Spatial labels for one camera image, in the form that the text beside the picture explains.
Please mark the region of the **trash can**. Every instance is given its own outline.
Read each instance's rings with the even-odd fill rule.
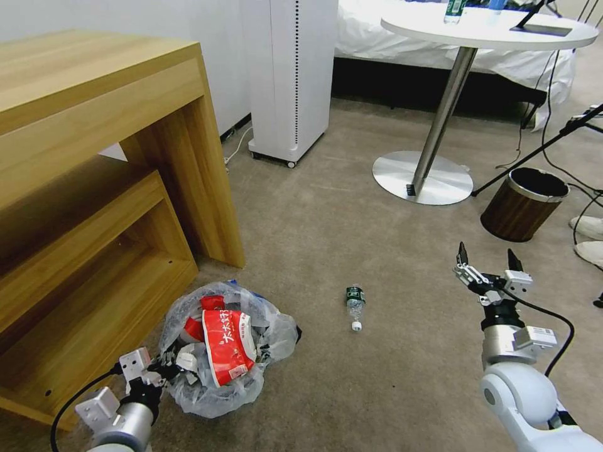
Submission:
[[[512,170],[480,217],[499,239],[527,242],[570,193],[557,176],[536,168]]]

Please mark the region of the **red packaging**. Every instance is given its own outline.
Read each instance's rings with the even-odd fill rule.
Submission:
[[[239,311],[203,311],[209,365],[217,387],[246,374],[256,363],[251,317]]]
[[[199,300],[202,309],[214,311],[224,309],[224,297],[222,295],[208,295]]]
[[[184,329],[180,333],[180,339],[184,343],[203,342],[205,336],[203,333],[203,323],[201,322],[202,309],[219,310],[224,309],[224,297],[222,295],[208,295],[199,300],[199,306],[195,309],[184,324]]]

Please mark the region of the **white shoe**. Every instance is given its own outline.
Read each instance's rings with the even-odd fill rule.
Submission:
[[[574,246],[573,250],[585,261],[603,267],[603,242],[582,242]]]
[[[570,220],[570,228],[573,229],[574,225],[578,221],[578,217]],[[582,217],[576,232],[580,232],[582,235],[586,235],[594,240],[603,240],[603,218],[595,217]]]

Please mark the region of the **gray carpet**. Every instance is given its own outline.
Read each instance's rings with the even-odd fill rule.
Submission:
[[[579,51],[572,96],[553,116],[550,134],[570,114],[601,102],[602,73],[599,40]],[[235,413],[208,421],[183,414],[166,396],[153,430],[155,452],[513,450],[478,391],[481,307],[452,274],[460,240],[479,268],[505,268],[509,244],[479,223],[496,187],[458,205],[428,207],[390,195],[371,174],[382,154],[420,150],[432,117],[333,100],[329,130],[296,169],[254,161],[247,152],[232,160],[247,266],[238,271],[202,261],[194,286],[235,277],[293,315],[303,338],[288,360],[268,369],[258,400]],[[226,143],[225,154],[239,136]],[[525,133],[524,151],[539,139]],[[468,165],[481,185],[497,174],[496,164],[513,159],[516,141],[516,124],[460,112],[441,155]],[[601,186],[601,142],[596,133],[579,131],[550,156]],[[540,159],[532,165],[549,168]],[[530,300],[577,327],[552,379],[574,418],[603,439],[603,311],[590,303],[603,289],[603,274],[573,253],[567,227],[586,201],[573,191],[532,241],[513,249],[535,279]],[[361,333],[350,330],[342,301],[352,283],[366,291]],[[521,315],[554,328],[560,339],[567,334],[557,320],[528,309]],[[149,343],[156,343],[157,331]],[[2,450],[47,450],[47,435],[46,426],[0,412]],[[64,451],[77,451],[88,438],[79,428],[60,442]]]

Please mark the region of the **white wall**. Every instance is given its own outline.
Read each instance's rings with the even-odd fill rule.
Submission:
[[[65,28],[199,41],[220,133],[250,111],[239,0],[0,0],[0,41]]]

